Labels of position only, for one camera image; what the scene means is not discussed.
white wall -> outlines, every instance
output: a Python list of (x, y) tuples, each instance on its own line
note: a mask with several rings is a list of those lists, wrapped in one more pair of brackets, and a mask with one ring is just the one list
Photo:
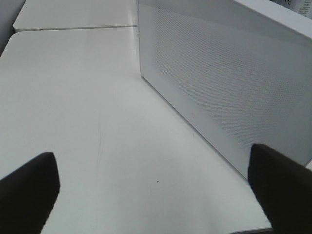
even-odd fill
[(0, 0), (0, 55), (15, 32), (13, 23), (24, 3), (25, 0)]

white perforated box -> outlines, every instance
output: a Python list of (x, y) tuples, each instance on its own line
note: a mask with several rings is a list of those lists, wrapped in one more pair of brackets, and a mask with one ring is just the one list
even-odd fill
[(138, 3), (142, 76), (245, 177), (253, 143), (312, 158), (310, 19), (266, 0)]

white tabletop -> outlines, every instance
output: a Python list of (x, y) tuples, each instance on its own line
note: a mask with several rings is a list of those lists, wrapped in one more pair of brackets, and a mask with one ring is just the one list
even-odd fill
[(27, 0), (14, 28), (29, 30), (136, 25), (136, 0)]
[(46, 151), (43, 234), (270, 226), (247, 181), (141, 78), (134, 28), (21, 32), (0, 58), (0, 177)]

white table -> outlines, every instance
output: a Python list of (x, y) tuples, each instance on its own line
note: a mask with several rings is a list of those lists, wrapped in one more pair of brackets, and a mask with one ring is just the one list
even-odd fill
[(136, 0), (27, 0), (14, 28), (19, 31), (136, 25)]
[(43, 234), (270, 226), (247, 181), (141, 78), (134, 28), (21, 32), (0, 58), (0, 177), (55, 153)]

gray wall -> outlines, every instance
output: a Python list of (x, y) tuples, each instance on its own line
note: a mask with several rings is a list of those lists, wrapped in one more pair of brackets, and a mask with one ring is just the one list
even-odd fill
[(13, 23), (24, 3), (25, 0), (0, 0), (0, 55), (15, 32)]

